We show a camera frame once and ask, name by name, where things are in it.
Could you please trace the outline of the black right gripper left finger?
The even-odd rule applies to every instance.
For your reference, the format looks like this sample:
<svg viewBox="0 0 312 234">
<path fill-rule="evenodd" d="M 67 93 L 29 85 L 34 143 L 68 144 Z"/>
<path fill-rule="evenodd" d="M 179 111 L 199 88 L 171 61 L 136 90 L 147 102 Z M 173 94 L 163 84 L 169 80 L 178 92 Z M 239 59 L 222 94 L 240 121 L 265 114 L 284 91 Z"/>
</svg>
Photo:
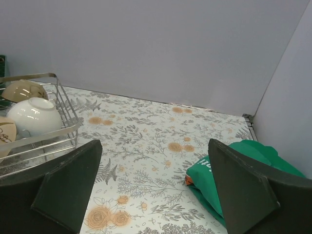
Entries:
<svg viewBox="0 0 312 234">
<path fill-rule="evenodd" d="M 78 234 L 102 156 L 99 140 L 0 180 L 2 234 Z"/>
</svg>

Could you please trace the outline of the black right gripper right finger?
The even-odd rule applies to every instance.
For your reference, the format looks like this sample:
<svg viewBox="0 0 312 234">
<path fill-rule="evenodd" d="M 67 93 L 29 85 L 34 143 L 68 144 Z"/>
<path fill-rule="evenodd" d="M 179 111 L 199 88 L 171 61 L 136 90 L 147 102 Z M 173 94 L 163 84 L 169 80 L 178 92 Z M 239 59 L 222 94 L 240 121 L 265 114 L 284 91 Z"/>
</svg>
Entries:
<svg viewBox="0 0 312 234">
<path fill-rule="evenodd" d="M 245 156 L 216 139 L 208 155 L 230 234 L 310 234 L 312 181 Z"/>
</svg>

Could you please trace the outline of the beige floral bowl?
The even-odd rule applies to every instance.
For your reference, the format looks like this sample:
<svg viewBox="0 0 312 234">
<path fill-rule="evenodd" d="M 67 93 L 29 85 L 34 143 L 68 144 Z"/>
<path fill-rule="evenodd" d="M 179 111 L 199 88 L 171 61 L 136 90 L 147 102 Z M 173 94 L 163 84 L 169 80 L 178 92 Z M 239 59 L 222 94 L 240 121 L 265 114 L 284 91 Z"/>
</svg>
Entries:
<svg viewBox="0 0 312 234">
<path fill-rule="evenodd" d="M 0 161 L 9 155 L 11 149 L 5 145 L 16 140 L 17 128 L 15 122 L 7 117 L 0 117 Z"/>
</svg>

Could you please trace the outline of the white round bowl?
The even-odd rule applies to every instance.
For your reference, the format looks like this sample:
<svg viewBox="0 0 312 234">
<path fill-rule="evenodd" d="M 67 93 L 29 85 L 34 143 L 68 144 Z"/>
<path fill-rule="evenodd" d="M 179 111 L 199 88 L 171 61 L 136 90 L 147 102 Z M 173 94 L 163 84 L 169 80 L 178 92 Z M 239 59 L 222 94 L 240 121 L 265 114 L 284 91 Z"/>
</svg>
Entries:
<svg viewBox="0 0 312 234">
<path fill-rule="evenodd" d="M 15 104 L 7 113 L 23 137 L 35 137 L 58 131 L 62 119 L 56 106 L 43 98 L 32 97 Z"/>
</svg>

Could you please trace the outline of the tan brown bowl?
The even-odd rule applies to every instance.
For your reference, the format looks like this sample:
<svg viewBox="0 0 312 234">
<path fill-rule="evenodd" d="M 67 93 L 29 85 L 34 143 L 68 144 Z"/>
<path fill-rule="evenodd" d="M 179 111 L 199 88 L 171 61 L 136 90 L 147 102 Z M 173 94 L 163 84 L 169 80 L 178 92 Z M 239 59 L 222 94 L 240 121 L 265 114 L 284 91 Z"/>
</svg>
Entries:
<svg viewBox="0 0 312 234">
<path fill-rule="evenodd" d="M 14 103 L 28 100 L 30 98 L 49 99 L 42 85 L 25 79 L 12 82 L 4 89 L 1 97 Z"/>
</svg>

